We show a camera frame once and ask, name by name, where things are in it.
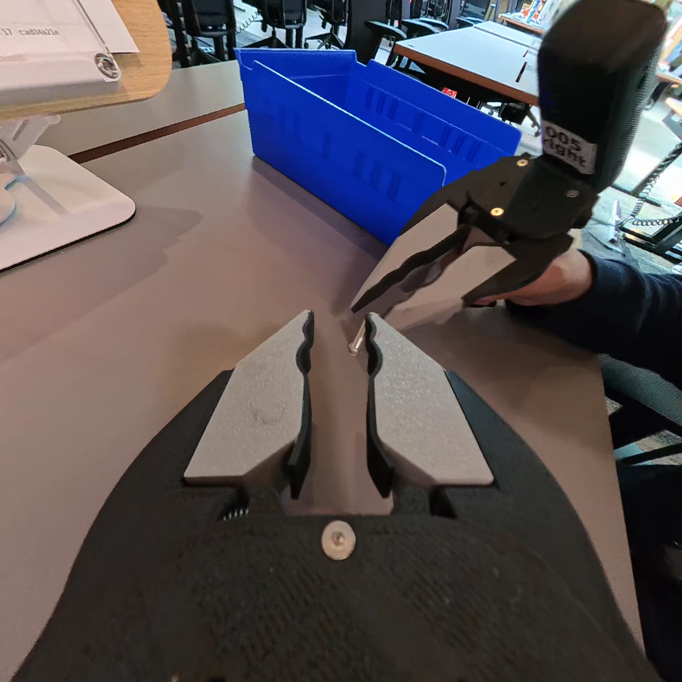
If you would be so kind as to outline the blue plastic bin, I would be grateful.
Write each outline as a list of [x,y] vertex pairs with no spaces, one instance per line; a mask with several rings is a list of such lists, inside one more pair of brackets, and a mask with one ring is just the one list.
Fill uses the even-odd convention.
[[391,245],[444,185],[522,132],[353,50],[235,50],[254,154]]

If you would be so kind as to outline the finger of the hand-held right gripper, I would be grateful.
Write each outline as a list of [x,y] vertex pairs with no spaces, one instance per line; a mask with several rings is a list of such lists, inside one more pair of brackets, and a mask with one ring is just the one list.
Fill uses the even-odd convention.
[[486,285],[514,257],[484,234],[474,234],[461,251],[452,250],[431,266],[415,270],[379,297],[380,316],[393,327],[414,327],[429,321],[442,322],[467,305],[465,297]]
[[351,302],[358,312],[388,290],[403,282],[415,270],[431,266],[452,250],[461,251],[469,238],[469,224],[445,203],[400,234],[379,260]]

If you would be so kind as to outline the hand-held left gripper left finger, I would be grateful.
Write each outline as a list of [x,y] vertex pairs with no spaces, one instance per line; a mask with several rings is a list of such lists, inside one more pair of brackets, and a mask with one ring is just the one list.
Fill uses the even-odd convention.
[[304,310],[236,364],[184,482],[270,485],[299,499],[312,458],[313,343],[314,313]]

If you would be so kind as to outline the white monitor stand base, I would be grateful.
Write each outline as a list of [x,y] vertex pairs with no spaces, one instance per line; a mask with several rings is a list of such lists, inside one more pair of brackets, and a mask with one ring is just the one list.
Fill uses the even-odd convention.
[[1,272],[129,222],[134,201],[63,153],[37,145],[60,116],[1,122]]

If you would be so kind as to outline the person's right forearm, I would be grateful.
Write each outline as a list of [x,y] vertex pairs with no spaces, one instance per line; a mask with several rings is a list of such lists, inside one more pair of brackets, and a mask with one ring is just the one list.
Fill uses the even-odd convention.
[[594,257],[588,293],[568,303],[507,310],[568,343],[644,368],[681,387],[681,277]]

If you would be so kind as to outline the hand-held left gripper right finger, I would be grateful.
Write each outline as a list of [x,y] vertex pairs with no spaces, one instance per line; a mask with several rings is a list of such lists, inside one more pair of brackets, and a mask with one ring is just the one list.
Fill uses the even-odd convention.
[[446,370],[378,314],[365,321],[366,458],[382,498],[407,483],[431,492],[494,477]]

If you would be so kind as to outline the grey office table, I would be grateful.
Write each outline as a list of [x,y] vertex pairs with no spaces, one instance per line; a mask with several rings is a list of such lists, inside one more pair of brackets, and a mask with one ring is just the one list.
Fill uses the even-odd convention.
[[488,102],[537,106],[541,39],[493,22],[395,43],[394,52],[423,68],[433,87],[475,106]]

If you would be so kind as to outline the wooden board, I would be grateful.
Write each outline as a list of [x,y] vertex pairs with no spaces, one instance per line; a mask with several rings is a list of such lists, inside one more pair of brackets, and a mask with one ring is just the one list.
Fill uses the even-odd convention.
[[137,102],[155,96],[165,87],[171,72],[172,50],[157,1],[112,2],[139,49],[137,54],[115,55],[121,68],[119,88],[109,93],[23,107],[1,106],[2,121]]

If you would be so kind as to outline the black mesh office chair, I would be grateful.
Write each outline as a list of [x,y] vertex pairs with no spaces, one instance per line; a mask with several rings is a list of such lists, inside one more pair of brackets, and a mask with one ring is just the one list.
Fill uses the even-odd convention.
[[605,397],[618,404],[608,418],[614,450],[663,431],[681,438],[680,389],[654,372],[605,354],[599,363]]

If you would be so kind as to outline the person's right hand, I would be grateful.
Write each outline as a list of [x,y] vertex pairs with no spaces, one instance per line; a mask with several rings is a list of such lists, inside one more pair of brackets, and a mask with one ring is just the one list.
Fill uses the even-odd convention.
[[571,249],[553,260],[534,282],[509,293],[484,297],[475,305],[511,302],[533,307],[568,303],[587,294],[593,278],[590,258],[581,250]]

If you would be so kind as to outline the white paper sign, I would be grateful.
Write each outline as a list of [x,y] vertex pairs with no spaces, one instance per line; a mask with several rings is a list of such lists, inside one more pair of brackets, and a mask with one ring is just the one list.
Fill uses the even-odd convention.
[[139,49],[112,1],[2,1],[1,105],[107,94]]

